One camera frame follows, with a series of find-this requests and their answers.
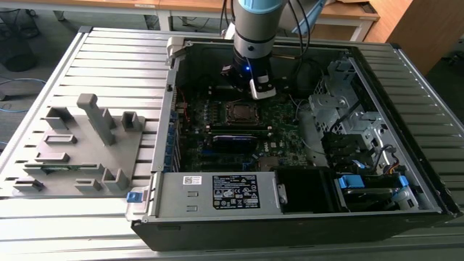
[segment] blue cable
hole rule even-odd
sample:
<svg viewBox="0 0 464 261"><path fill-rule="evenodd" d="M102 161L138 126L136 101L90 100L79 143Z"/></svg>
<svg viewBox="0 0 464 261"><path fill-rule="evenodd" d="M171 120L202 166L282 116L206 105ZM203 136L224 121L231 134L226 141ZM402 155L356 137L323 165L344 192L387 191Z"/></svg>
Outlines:
<svg viewBox="0 0 464 261"><path fill-rule="evenodd" d="M26 113L28 110L6 110L6 109L0 109L0 111L4 111L6 113Z"/></svg>
<svg viewBox="0 0 464 261"><path fill-rule="evenodd" d="M8 79L7 81L2 82L0 85L6 84L6 83L10 83L12 81L16 81L16 80L35 80L38 82L42 82L44 85L47 84L47 82L44 80L40 80L40 79L34 79L34 78L19 78L19 79L11 79L11 78L7 78L4 76L0 76L0 78L4 78L4 79ZM6 109L0 109L0 111L6 112L6 113L26 113L28 110L6 110Z"/></svg>

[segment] gray 3d-printed holder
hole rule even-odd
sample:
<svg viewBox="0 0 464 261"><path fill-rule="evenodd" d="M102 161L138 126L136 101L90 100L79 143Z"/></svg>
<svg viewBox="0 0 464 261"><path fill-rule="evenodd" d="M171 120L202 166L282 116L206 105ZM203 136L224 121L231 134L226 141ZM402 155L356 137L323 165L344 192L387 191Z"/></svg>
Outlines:
<svg viewBox="0 0 464 261"><path fill-rule="evenodd" d="M24 165L30 176L16 179L18 196L124 197L130 191L146 118L132 111L114 118L94 103L96 96L86 100L91 101L84 105L87 114L98 113L92 120L72 116L66 108L50 108L51 129L38 145L38 157ZM95 126L104 129L106 138ZM106 144L107 131L112 145Z"/></svg>

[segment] floor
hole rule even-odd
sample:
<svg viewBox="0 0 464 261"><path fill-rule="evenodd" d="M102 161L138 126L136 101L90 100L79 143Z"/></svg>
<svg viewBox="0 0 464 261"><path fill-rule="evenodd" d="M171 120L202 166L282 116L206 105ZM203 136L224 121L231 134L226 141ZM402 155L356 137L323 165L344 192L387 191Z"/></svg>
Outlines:
<svg viewBox="0 0 464 261"><path fill-rule="evenodd" d="M51 11L36 10L36 13L36 23L42 34L30 40L30 45L39 58L39 65L34 69L20 73L10 72L0 65L0 77L39 78L47 80L80 26L147 29L143 15L66 12L64 15L67 20L59 22ZM190 18L190 20L188 23L191 25L183 26L182 20L175 17L174 29L188 32L219 32L219 19L207 20L206 18ZM450 67L447 63L442 61L438 63L428 75L428 80L432 83L432 86L436 88L439 94L462 120L464 119L464 103L462 103L460 100L460 97L464 97L463 71L463 63L456 64L455 67ZM40 90L42 83L39 82L11 82L2 85L2 91L11 96L11 99L0 102L0 108L10 110L28 109ZM0 111L0 149L6 146L3 142L10 141L24 115L26 113L6 113Z"/></svg>

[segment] aluminum grating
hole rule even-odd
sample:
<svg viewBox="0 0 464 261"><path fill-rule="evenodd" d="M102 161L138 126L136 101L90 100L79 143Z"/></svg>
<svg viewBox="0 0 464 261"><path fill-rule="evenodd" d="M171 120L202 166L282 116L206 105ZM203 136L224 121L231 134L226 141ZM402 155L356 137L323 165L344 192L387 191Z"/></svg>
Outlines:
<svg viewBox="0 0 464 261"><path fill-rule="evenodd" d="M27 159L27 155L35 151L34 146L48 128L47 122L36 116L44 113L46 106L74 104L82 92L92 91L100 96L99 105L110 108L114 115L120 115L131 108L148 118L134 175L134 184L147 184L168 71L162 58L166 55L167 39L172 35L215 37L212 34L108 28L95 28L90 34L78 35L2 156L0 163L7 164L0 167L0 178L4 178L6 173L18 172L19 165L15 162ZM427 157L432 159L432 166L442 174L455 200L464 205L462 130L455 124L455 117L438 102L432 89L418 79L419 74L399 51L387 44L314 42L360 48ZM358 257L359 260L370 258L367 252L376 252L379 260L391 260L394 256L418 257L426 251L432 251L427 257L452 253L458 256L463 253L458 248L464 247L464 217L440 227L415 229L374 243L159 253L150 250L132 232L124 217L126 207L126 200L120 198L2 200L0 227L4 233L0 235L0 253L20 254L7 257L15 260L188 257L218 260L330 253L346 254L347 258Z"/></svg>

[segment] blue plastic tab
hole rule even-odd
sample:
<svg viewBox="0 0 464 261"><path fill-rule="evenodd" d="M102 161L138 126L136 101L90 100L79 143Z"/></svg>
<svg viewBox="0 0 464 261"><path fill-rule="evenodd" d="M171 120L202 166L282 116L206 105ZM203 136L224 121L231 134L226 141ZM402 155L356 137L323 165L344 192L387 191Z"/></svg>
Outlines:
<svg viewBox="0 0 464 261"><path fill-rule="evenodd" d="M343 189L354 189L354 188L364 188L364 181L360 175L344 175L339 178L340 188Z"/></svg>
<svg viewBox="0 0 464 261"><path fill-rule="evenodd" d="M400 182L402 182L402 186L406 187L410 185L408 179L406 176L400 176Z"/></svg>
<svg viewBox="0 0 464 261"><path fill-rule="evenodd" d="M142 192L130 192L127 196L128 203L143 203L143 193Z"/></svg>
<svg viewBox="0 0 464 261"><path fill-rule="evenodd" d="M359 162L359 160L352 160L355 162L355 164L358 165L358 167L360 167L360 169L366 169L366 165L363 163Z"/></svg>
<svg viewBox="0 0 464 261"><path fill-rule="evenodd" d="M239 4L248 12L263 15L278 10L284 0L239 0Z"/></svg>

